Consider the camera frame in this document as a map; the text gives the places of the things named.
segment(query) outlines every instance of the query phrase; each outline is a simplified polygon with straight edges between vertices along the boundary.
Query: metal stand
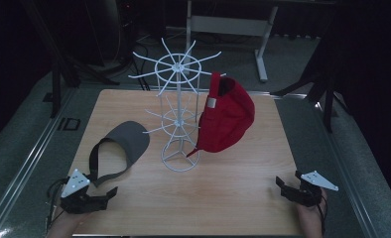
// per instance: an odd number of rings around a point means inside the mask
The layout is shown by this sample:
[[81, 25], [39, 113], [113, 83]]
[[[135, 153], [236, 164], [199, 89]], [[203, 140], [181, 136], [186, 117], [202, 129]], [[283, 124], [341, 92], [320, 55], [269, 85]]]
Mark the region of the metal stand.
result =
[[[199, 160], [199, 152], [190, 157], [187, 157], [187, 154], [196, 147], [191, 134], [198, 128], [197, 116], [200, 114], [197, 111], [199, 78], [201, 74], [211, 75], [211, 73], [201, 70], [201, 62], [218, 57], [220, 52], [208, 58], [196, 59], [190, 56], [190, 52], [196, 42], [184, 54], [173, 54], [163, 39], [162, 43], [168, 54], [158, 60], [145, 58], [134, 53], [134, 56], [137, 58], [154, 62], [155, 67], [153, 72], [137, 76], [130, 75], [130, 77], [138, 78], [156, 74], [159, 88], [157, 96], [160, 100], [161, 114], [153, 113], [149, 110], [146, 111], [161, 118], [161, 127], [147, 133], [162, 129], [170, 136], [170, 140], [162, 150], [162, 161], [172, 171], [185, 172], [194, 168]], [[196, 69], [191, 69], [191, 64], [194, 64]], [[177, 98], [175, 103], [172, 103], [168, 96], [163, 95], [169, 84], [174, 85], [176, 88]], [[182, 84], [187, 84], [191, 88], [191, 92], [182, 94]], [[195, 96], [195, 112], [191, 112], [189, 109], [193, 96]], [[168, 102], [168, 109], [165, 109], [164, 97]]]

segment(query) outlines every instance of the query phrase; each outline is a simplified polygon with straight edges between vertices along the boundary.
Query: hat stand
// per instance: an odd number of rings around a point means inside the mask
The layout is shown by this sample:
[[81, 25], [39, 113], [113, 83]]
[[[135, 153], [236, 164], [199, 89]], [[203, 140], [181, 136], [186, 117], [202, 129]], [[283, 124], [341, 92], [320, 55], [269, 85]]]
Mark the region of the hat stand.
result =
[[[204, 59], [196, 59], [190, 56], [190, 52], [196, 44], [196, 41], [194, 41], [192, 46], [184, 54], [171, 53], [166, 46], [164, 39], [162, 39], [162, 44], [168, 54], [158, 60], [149, 59], [133, 53], [137, 58], [154, 62], [155, 66], [153, 72], [135, 76], [129, 75], [129, 77], [139, 78], [156, 74], [159, 88], [157, 96], [160, 100], [161, 114], [151, 112], [147, 109], [146, 111], [161, 118], [161, 127], [148, 131], [147, 133], [152, 133], [162, 129], [170, 136], [170, 140], [162, 150], [162, 161], [165, 166], [172, 171], [185, 172], [194, 168], [199, 160], [199, 152], [194, 153], [190, 157], [187, 157], [187, 154], [196, 147], [196, 143], [192, 139], [191, 134], [198, 127], [197, 116], [200, 114], [197, 112], [199, 78], [202, 74], [211, 75], [211, 73], [201, 70], [201, 62], [216, 58], [221, 54], [221, 52]], [[190, 68], [192, 64], [195, 65], [196, 69]], [[189, 93], [182, 93], [183, 84], [190, 87]], [[167, 95], [163, 95], [167, 88], [168, 90], [176, 91], [174, 103]], [[193, 96], [195, 96], [195, 112], [192, 112], [189, 109]], [[164, 98], [166, 99], [168, 106], [164, 105]]]

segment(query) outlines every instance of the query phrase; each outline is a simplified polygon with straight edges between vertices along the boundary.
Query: red cap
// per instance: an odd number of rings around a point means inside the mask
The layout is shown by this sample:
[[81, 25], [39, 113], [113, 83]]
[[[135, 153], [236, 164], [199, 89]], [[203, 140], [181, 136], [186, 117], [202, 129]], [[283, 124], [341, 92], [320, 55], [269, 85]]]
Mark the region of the red cap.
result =
[[195, 149], [220, 152], [237, 143], [254, 122], [254, 102], [233, 78], [211, 75], [210, 91], [198, 122]]

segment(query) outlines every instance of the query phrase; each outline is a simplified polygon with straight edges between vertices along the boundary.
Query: dark background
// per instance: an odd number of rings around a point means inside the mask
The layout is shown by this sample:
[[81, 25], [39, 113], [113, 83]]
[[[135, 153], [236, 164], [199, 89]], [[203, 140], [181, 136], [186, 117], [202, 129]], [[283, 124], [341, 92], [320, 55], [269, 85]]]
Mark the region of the dark background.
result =
[[[186, 1], [156, 1], [165, 3], [163, 8], [151, 7], [151, 1], [140, 2], [143, 8], [138, 11], [139, 24], [157, 38], [165, 33], [165, 25], [185, 25]], [[247, 11], [240, 11], [233, 3], [219, 3], [214, 14], [239, 17], [245, 12], [249, 14], [241, 17], [267, 18], [255, 4], [246, 7]], [[212, 13], [206, 2], [196, 3], [194, 11]], [[331, 19], [333, 25], [328, 28]], [[282, 6], [272, 33], [293, 39], [297, 35], [324, 37], [306, 74], [326, 67], [335, 53], [342, 52], [338, 55], [336, 89], [343, 95], [391, 187], [391, 1], [375, 0], [361, 7], [330, 10]], [[0, 131], [37, 80], [50, 70], [50, 55], [22, 5], [0, 0]]]

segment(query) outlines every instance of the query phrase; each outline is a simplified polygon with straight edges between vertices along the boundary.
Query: gray floor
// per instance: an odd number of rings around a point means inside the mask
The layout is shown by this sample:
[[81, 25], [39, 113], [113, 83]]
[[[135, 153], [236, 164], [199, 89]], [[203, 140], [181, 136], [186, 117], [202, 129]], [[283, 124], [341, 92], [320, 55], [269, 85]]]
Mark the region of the gray floor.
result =
[[[263, 92], [282, 89], [296, 82], [319, 42], [272, 38], [264, 57], [269, 81], [263, 83], [258, 80], [253, 53], [259, 39], [221, 45], [207, 44], [203, 35], [195, 35], [195, 39], [193, 56], [198, 59], [221, 51], [218, 58], [203, 64], [203, 70], [225, 72], [247, 90]], [[149, 49], [149, 58], [158, 59], [166, 53], [151, 39], [139, 43]], [[184, 39], [174, 38], [167, 43], [174, 53], [184, 52]], [[144, 53], [140, 47], [136, 52]], [[152, 68], [153, 64], [146, 62], [145, 70], [151, 71]], [[135, 79], [127, 76], [129, 74], [135, 72], [128, 69], [110, 75], [113, 80], [121, 82], [120, 86], [106, 86], [87, 78], [80, 88], [65, 88], [65, 107], [55, 119], [49, 118], [51, 104], [42, 102], [44, 95], [51, 90], [51, 75], [33, 88], [0, 134], [0, 204], [4, 204], [1, 200], [7, 187], [19, 188], [17, 193], [10, 193], [14, 196], [13, 207], [9, 205], [2, 212], [6, 215], [0, 223], [0, 230], [7, 232], [4, 237], [44, 237], [49, 209], [45, 196], [47, 187], [55, 179], [66, 176], [99, 91], [108, 87], [138, 89]], [[151, 85], [156, 84], [153, 76], [147, 80]], [[201, 81], [201, 87], [208, 87], [208, 78]], [[294, 94], [305, 94], [309, 88], [307, 85]], [[328, 193], [326, 237], [391, 237], [391, 191], [353, 118], [335, 104], [336, 116], [331, 118], [333, 133], [329, 134], [322, 124], [321, 112], [308, 100], [288, 96], [277, 98], [276, 103], [298, 169], [324, 172], [340, 187], [340, 191]], [[57, 130], [61, 118], [79, 118], [81, 126], [74, 132]], [[48, 140], [40, 138], [45, 131], [49, 132]], [[41, 142], [42, 150], [31, 155], [36, 142]], [[25, 162], [31, 171], [24, 177], [26, 185], [11, 184]]]

